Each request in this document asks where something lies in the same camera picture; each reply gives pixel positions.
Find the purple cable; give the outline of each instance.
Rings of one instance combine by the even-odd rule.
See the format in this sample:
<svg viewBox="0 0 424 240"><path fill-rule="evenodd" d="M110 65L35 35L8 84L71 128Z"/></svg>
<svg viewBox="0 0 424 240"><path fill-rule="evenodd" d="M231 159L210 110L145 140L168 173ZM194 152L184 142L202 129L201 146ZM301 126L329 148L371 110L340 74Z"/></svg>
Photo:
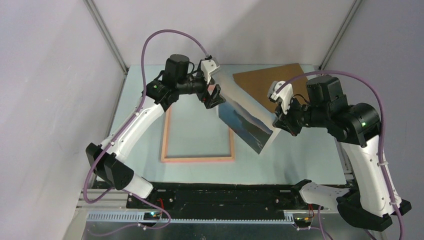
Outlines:
<svg viewBox="0 0 424 240"><path fill-rule="evenodd" d="M298 228L298 226L297 226L296 224L293 224L292 226L293 226L295 229L297 229L297 228ZM320 228L319 228L319 227L314 227L314 226L311 226L311 227L310 227L310 229L320 230ZM310 229L309 229L309 227L299 227L299 230L310 230ZM324 233L325 233L325 234L327 234L327 236L330 238L330 240L334 240L334 239L331 237L330 233L328 233L327 231L324 231Z"/></svg>
<svg viewBox="0 0 424 240"><path fill-rule="evenodd" d="M152 35L150 35L146 41L144 42L143 45L143 50L141 52L141 76L142 76L142 81L143 81L143 89L146 89L146 74L145 74L145 54L146 54L146 48L147 48L147 44L149 43L149 41L156 35L161 34L161 33L174 33L174 34L179 34L179 35L183 35L191 40L193 40L202 50L202 52L206 55L206 57L209 56L208 52L205 50L205 48L202 46L202 44L195 39L194 37L188 35L187 33L184 33L182 31L178 31L178 30L172 30L172 29L164 29L164 30L159 30L154 32ZM146 95L143 94L141 97L141 102L138 105L137 109L135 112L139 112L142 108L143 108L143 104L145 103L145 99L146 99ZM118 130L118 132L115 134L115 136L112 138L112 140L110 142L115 142L116 139L122 134L123 131L125 131L125 129L128 127L128 125L131 124L131 122L134 120L134 118L136 117L136 114L131 115L131 117L125 122L125 124ZM113 187L107 189L105 192L103 192L99 197L97 197L94 200L90 200L89 197L87 196L87 190L89 187L89 181L90 178L92 177L93 171L96 168L97 164L99 163L100 159L103 157L103 155L105 155L105 153L108 151L108 149L111 147L111 143L108 143L106 145L106 147L103 149L103 151L101 151L101 153L98 155L98 157L95 159L94 163L92 164L92 166L90 167L90 170L88 171L87 177L85 178L84 181L84 187L83 187L83 191L82 191L82 196L84 197L84 200L86 203L88 204L94 204L97 201L99 201L101 198L103 198L104 195L106 195L110 190L113 189Z"/></svg>
<svg viewBox="0 0 424 240"><path fill-rule="evenodd" d="M324 240L326 240L326 235L324 234L325 230L324 230L324 227L323 227L323 223L321 222L321 208L322 207L323 206L318 207L318 223L319 223L319 230L321 230L322 238Z"/></svg>
<svg viewBox="0 0 424 240"><path fill-rule="evenodd" d="M368 231L367 229L364 229L364 231L365 231L365 233L368 235L368 237L371 239L371 240L377 240L377 238L375 238L371 233L370 233L370 231Z"/></svg>
<svg viewBox="0 0 424 240"><path fill-rule="evenodd" d="M129 228L129 227L135 227L135 226L140 226L140 227L143 227L143 228L146 228L146 229L163 229L164 227L168 226L171 223L171 215L165 209L163 209L161 207L158 207L158 206L156 206L156 205L154 205L154 204L146 201L145 199L141 198L140 196L135 195L135 194L132 194L129 191L126 191L126 190L123 190L123 191L126 192L126 193L128 193L128 194L133 195L134 197L136 197L138 200L142 201L143 203L145 203L145 204L147 204L147 205L149 205L149 206L151 206L151 207L153 207L153 208L155 208L157 210L160 210L160 211L164 212L166 214L166 216L168 217L168 221L164 225L162 225L162 226L156 226L156 227L155 226L146 226L146 225L143 225L141 223L130 223L130 224L127 224L125 226L122 226L122 227L120 227L118 229L115 229L113 231L106 232L106 233L94 233L94 232L91 232L90 230L88 230L88 232L91 235L93 235L95 237L109 236L109 235L112 235L112 234L114 234L116 232L121 231L122 229L126 229L126 228Z"/></svg>
<svg viewBox="0 0 424 240"><path fill-rule="evenodd" d="M294 81L296 81L300 78L304 78L304 77L312 76L312 75L321 75L321 74L336 74L336 75L342 75L342 76L346 76L346 77L356 79L356 80L360 81L361 83L365 84L372 91L372 93L374 93L375 98L377 99L377 102L378 102L378 106L380 108L380 113L381 113L381 132L380 132L380 136L379 136L379 139L378 139L378 162L380 164L383 164L384 163L384 160L383 160L383 149L384 148L383 148L383 146L384 146L384 138L385 138L385 135L386 135L386 121L384 119L385 113L384 113L384 108L383 108L383 102L381 100L379 93L376 91L376 89L373 88L373 86L371 86L365 79L361 78L358 75L348 73L348 72L345 72L345 71L337 71L337 70L311 71L311 72L307 72L307 73L304 73L304 74L299 75L299 76L295 76L292 79L286 81L282 86L279 87L279 89L277 89L276 93L278 94L285 86L293 83ZM380 168L381 168L381 172L383 173L383 177L384 177L385 184L387 186L388 194L390 195L390 202L396 203L395 193L393 192L392 183L390 182L389 174L387 172L387 167L385 165L383 165ZM404 239L404 218L402 217L401 212L399 211L398 205L393 204L392 206L394 208L394 211L396 212L397 219L399 220L399 228L400 228L399 240L402 240L402 239Z"/></svg>

